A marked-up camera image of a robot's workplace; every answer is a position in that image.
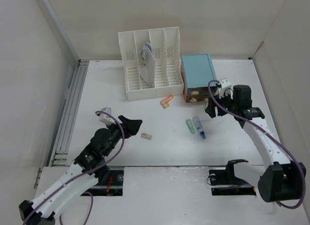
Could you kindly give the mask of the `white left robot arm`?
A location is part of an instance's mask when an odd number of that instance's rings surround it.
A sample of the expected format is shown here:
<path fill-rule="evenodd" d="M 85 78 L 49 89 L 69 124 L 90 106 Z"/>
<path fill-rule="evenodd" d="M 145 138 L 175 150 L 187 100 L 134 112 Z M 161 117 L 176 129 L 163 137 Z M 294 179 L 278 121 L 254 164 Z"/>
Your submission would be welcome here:
<path fill-rule="evenodd" d="M 25 225 L 53 225 L 66 206 L 89 188 L 108 180 L 109 167 L 105 157 L 117 143 L 135 136 L 142 120 L 131 120 L 120 115 L 106 128 L 98 129 L 88 145 L 74 159 L 66 172 L 40 196 L 24 200 L 19 205 L 20 217 Z"/>

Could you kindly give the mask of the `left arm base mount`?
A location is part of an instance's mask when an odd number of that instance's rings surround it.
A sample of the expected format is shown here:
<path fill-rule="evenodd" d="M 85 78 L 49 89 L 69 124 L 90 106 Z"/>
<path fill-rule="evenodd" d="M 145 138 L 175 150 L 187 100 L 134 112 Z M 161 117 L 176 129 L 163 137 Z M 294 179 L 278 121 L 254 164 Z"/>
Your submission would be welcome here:
<path fill-rule="evenodd" d="M 108 178 L 87 190 L 93 196 L 122 196 L 124 167 L 110 167 Z"/>

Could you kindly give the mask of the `teal orange drawer box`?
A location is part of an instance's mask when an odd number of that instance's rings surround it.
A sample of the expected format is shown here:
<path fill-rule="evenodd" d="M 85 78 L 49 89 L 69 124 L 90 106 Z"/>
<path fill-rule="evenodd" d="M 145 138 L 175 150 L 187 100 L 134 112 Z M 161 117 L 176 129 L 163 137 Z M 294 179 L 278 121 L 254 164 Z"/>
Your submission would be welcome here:
<path fill-rule="evenodd" d="M 208 83 L 216 80 L 211 54 L 183 55 L 181 75 L 184 81 L 186 103 L 205 101 L 209 97 Z"/>

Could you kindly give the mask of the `white spiral bound manual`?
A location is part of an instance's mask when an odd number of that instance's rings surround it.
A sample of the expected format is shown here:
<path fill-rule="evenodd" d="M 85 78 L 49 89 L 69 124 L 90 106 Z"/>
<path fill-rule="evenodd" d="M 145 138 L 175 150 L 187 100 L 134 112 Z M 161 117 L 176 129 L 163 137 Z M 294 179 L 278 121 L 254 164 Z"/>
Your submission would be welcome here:
<path fill-rule="evenodd" d="M 151 87 L 155 88 L 155 52 L 150 42 L 146 42 L 140 51 L 144 66 L 140 68 L 140 76 Z"/>

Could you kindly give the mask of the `beige rectangular eraser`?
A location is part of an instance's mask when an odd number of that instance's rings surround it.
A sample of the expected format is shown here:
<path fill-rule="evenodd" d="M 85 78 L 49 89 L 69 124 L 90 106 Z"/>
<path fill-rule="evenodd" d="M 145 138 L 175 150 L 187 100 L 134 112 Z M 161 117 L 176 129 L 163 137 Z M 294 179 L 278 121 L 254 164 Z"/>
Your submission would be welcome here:
<path fill-rule="evenodd" d="M 144 133 L 144 132 L 143 132 L 143 133 L 141 134 L 141 137 L 142 137 L 142 138 L 145 138 L 145 139 L 148 139 L 148 140 L 151 140 L 153 136 L 152 136 L 151 134 L 148 134 L 148 133 Z"/>

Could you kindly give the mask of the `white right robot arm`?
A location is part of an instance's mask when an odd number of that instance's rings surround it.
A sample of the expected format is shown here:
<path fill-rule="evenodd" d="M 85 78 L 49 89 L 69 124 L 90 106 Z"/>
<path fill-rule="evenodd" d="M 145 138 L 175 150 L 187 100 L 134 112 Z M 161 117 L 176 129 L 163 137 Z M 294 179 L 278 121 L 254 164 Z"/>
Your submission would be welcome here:
<path fill-rule="evenodd" d="M 254 186 L 267 203 L 275 202 L 287 209 L 300 207 L 306 194 L 306 168 L 275 139 L 262 110 L 252 106 L 251 88 L 231 86 L 227 80 L 211 80 L 208 84 L 215 84 L 218 95 L 209 93 L 205 112 L 211 118 L 233 116 L 254 143 L 264 164 L 264 171 L 260 171 L 244 159 L 228 161 L 225 179 L 231 184 L 243 180 Z"/>

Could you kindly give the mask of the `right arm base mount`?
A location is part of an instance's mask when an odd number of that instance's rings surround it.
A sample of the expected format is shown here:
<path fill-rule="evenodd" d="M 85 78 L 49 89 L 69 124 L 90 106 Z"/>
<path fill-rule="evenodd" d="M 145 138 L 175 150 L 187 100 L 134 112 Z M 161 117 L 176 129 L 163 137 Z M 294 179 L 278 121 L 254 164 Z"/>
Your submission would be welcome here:
<path fill-rule="evenodd" d="M 248 163 L 245 159 L 230 160 L 223 167 L 209 168 L 207 184 L 211 186 L 212 196 L 256 196 L 256 189 L 248 182 L 235 176 L 234 166 Z"/>

